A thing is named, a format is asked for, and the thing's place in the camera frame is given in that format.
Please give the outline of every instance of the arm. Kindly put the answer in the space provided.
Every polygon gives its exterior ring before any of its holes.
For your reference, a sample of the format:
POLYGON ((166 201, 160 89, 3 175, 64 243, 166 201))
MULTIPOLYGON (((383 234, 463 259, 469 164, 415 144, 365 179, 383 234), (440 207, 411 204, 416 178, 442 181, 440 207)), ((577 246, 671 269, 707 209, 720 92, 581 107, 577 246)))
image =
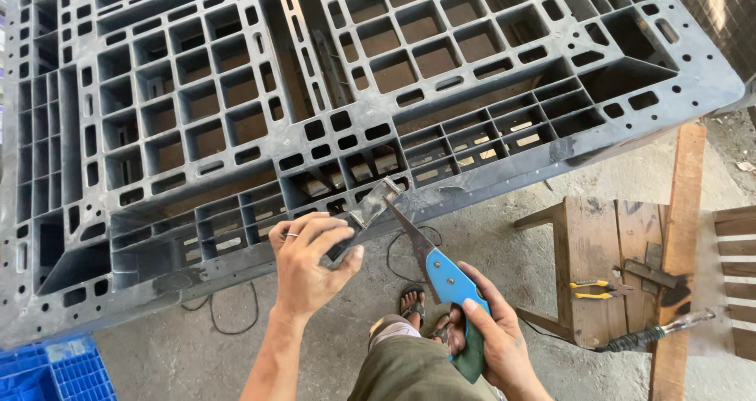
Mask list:
POLYGON ((535 376, 514 309, 477 268, 462 261, 458 262, 458 266, 475 282, 491 308, 491 315, 488 315, 472 299, 465 299, 462 304, 467 318, 480 329, 485 338, 483 355, 486 368, 483 377, 501 389, 509 401, 551 401, 546 389, 535 376))
POLYGON ((345 220, 329 218, 328 212, 282 221, 271 230, 278 296, 242 401, 295 399, 299 346, 307 321, 360 270, 364 250, 362 246, 353 248, 335 269, 318 262, 336 243, 353 235, 345 220))

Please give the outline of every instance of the pliers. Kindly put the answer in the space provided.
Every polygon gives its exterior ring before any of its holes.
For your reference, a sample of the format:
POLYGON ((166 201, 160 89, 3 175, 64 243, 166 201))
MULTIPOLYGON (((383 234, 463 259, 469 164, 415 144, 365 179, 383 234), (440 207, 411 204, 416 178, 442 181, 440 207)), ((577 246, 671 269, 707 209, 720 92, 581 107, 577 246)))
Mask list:
POLYGON ((628 285, 617 285, 604 281, 604 280, 589 280, 589 281, 573 281, 569 284, 569 287, 572 289, 575 288, 585 288, 587 286, 600 286, 608 290, 607 292, 604 292, 602 294, 594 295, 594 294, 574 294, 574 297, 577 299, 610 299, 615 298, 621 295, 626 295, 628 292, 631 292, 635 290, 635 288, 628 286, 628 285))

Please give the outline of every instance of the foot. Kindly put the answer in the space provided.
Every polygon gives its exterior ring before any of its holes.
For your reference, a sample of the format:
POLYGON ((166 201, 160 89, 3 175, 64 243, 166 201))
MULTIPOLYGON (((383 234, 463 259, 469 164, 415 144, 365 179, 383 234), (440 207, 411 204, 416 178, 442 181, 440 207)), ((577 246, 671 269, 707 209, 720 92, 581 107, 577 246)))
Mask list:
MULTIPOLYGON (((446 326, 446 343, 449 345, 451 355, 457 355, 459 351, 465 348, 465 325, 465 315, 456 303, 451 304, 449 315, 444 314, 441 316, 439 322, 435 325, 436 329, 443 329, 446 326)), ((439 336, 435 336, 432 339, 440 344, 444 343, 439 336)))
MULTIPOLYGON (((421 305, 425 306, 425 294, 423 292, 418 293, 416 291, 412 291, 408 294, 405 294, 402 297, 402 301, 399 307, 401 314, 404 314, 404 312, 407 311, 409 307, 414 305, 418 299, 421 301, 421 305)), ((415 328, 415 330, 421 330, 421 314, 419 312, 412 312, 407 317, 407 320, 410 322, 412 327, 415 328)))

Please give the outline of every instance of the right hand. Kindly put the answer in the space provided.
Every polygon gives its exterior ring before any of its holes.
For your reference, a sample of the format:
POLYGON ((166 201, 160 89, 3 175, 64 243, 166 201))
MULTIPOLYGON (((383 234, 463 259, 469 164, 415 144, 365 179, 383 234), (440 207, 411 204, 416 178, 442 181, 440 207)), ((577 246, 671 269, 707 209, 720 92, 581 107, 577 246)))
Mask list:
POLYGON ((535 376, 515 310, 477 268, 462 261, 457 265, 478 286, 491 309, 491 315, 488 315, 472 299, 465 299, 462 304, 467 319, 477 326, 485 338, 483 354, 486 368, 483 377, 512 401, 551 399, 535 376))

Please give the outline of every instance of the plastic pallet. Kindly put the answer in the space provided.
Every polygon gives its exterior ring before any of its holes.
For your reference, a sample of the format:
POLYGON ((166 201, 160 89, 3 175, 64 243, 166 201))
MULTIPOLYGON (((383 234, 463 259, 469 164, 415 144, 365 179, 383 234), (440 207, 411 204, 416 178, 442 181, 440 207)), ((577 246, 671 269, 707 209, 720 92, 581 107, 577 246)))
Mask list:
POLYGON ((1 401, 116 399, 89 336, 0 352, 1 401))
POLYGON ((385 176, 421 222, 743 93, 679 0, 10 0, 7 17, 7 345, 272 272, 273 225, 345 213, 385 176))

